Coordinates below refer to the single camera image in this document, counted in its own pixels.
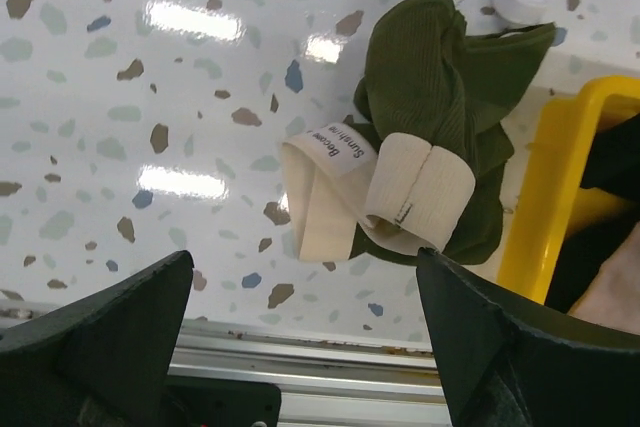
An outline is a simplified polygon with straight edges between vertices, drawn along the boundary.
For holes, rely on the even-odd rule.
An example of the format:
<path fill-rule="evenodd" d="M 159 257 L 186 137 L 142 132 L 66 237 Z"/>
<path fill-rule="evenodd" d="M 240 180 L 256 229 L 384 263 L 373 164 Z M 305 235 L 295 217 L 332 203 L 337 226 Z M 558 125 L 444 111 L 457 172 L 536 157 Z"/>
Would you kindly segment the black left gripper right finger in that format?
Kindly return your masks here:
<path fill-rule="evenodd" d="M 638 336 L 540 305 L 430 248 L 416 277 L 453 425 L 638 425 Z"/>

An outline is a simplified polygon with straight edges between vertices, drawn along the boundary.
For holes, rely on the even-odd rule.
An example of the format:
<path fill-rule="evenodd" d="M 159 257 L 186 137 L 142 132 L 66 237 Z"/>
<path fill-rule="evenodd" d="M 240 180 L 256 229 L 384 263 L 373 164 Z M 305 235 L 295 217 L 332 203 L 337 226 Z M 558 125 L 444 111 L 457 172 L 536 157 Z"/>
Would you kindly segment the pink beige underwear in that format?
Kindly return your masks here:
<path fill-rule="evenodd" d="M 639 248 L 625 244 L 607 259 L 569 315 L 638 335 Z"/>

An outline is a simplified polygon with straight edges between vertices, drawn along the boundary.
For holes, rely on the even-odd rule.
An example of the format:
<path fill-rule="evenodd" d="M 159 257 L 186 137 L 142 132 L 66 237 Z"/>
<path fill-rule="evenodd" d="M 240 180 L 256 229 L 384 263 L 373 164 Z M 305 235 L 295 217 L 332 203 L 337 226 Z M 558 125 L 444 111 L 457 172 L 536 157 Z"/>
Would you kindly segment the olive green underwear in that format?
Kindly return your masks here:
<path fill-rule="evenodd" d="M 432 248 L 463 265 L 486 262 L 501 241 L 514 153 L 502 121 L 555 35 L 545 23 L 470 36 L 453 0 L 404 0 L 384 14 L 354 93 L 362 121 L 282 144 L 297 257 L 412 265 Z"/>

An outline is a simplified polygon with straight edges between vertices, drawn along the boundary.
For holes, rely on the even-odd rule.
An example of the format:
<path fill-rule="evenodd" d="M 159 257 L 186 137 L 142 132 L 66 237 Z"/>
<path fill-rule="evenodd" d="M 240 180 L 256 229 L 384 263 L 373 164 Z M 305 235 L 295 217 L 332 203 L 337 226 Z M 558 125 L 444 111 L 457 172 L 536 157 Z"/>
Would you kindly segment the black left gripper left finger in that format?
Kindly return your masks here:
<path fill-rule="evenodd" d="M 157 425 L 193 269 L 176 251 L 2 331 L 2 425 Z"/>

